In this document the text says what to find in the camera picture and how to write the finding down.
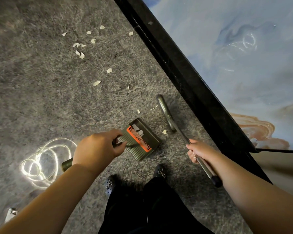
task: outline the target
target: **pant leg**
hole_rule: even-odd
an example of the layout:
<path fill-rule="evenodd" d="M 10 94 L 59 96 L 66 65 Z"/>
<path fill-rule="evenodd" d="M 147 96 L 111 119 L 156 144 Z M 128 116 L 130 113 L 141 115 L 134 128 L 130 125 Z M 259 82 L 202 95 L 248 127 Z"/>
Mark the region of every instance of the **pant leg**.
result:
<path fill-rule="evenodd" d="M 212 234 L 191 214 L 179 195 L 164 179 L 154 177 L 143 189 L 143 199 L 150 228 L 164 233 L 186 231 Z"/>
<path fill-rule="evenodd" d="M 98 234 L 127 234 L 147 226 L 142 195 L 130 187 L 116 187 L 108 199 Z"/>

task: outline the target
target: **floor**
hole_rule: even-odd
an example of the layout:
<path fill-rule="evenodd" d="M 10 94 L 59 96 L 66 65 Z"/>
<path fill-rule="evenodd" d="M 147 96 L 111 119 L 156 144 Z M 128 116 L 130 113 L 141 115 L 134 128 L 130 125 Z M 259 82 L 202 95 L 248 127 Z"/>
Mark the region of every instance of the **floor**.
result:
<path fill-rule="evenodd" d="M 19 171 L 37 148 L 56 137 L 79 142 L 140 117 L 163 140 L 160 150 L 141 162 L 127 152 L 116 158 L 79 202 L 63 233 L 98 232 L 108 175 L 144 184 L 161 162 L 169 168 L 171 186 L 200 222 L 215 233 L 251 233 L 225 190 L 214 188 L 188 159 L 160 108 L 149 111 L 156 94 L 163 94 L 185 134 L 215 146 L 131 31 L 113 0 L 0 0 L 0 225 L 6 208 L 24 206 L 41 192 Z M 91 44 L 92 38 L 97 43 Z M 86 45 L 78 47 L 84 59 L 72 48 L 76 42 Z M 113 72 L 107 74 L 108 68 Z M 97 80 L 101 83 L 93 86 Z"/>

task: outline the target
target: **foot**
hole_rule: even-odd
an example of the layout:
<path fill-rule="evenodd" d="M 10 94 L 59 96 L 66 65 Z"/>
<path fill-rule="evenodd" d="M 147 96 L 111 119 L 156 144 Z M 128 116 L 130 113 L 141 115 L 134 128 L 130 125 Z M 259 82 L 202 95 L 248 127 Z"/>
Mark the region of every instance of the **foot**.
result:
<path fill-rule="evenodd" d="M 167 171 L 163 163 L 156 166 L 153 177 L 160 177 L 163 178 L 165 181 L 167 180 Z"/>
<path fill-rule="evenodd" d="M 112 191 L 115 189 L 117 183 L 116 175 L 109 176 L 104 182 L 105 193 L 109 197 Z"/>

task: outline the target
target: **black frame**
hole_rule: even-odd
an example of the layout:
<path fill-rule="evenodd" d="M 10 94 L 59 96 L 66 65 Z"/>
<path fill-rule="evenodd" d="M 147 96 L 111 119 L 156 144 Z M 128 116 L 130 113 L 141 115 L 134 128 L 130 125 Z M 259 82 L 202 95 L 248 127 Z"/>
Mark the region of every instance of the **black frame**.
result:
<path fill-rule="evenodd" d="M 253 144 L 188 62 L 142 0 L 114 0 L 219 150 L 271 183 L 250 152 Z"/>

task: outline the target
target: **hand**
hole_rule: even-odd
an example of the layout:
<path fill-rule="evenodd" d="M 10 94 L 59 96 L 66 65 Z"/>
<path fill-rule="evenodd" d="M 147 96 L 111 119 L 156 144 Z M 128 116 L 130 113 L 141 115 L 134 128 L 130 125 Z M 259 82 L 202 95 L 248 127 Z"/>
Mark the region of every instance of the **hand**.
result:
<path fill-rule="evenodd" d="M 115 148 L 112 145 L 112 141 L 122 135 L 120 130 L 113 129 L 84 138 L 75 150 L 72 164 L 82 165 L 98 176 L 114 158 L 124 152 L 126 142 Z"/>
<path fill-rule="evenodd" d="M 190 139 L 190 142 L 191 144 L 187 144 L 186 146 L 188 149 L 190 149 L 188 151 L 188 155 L 193 163 L 199 163 L 196 160 L 196 155 L 199 155 L 206 161 L 209 161 L 211 158 L 219 156 L 221 154 L 219 151 L 216 151 L 214 148 L 202 141 Z"/>

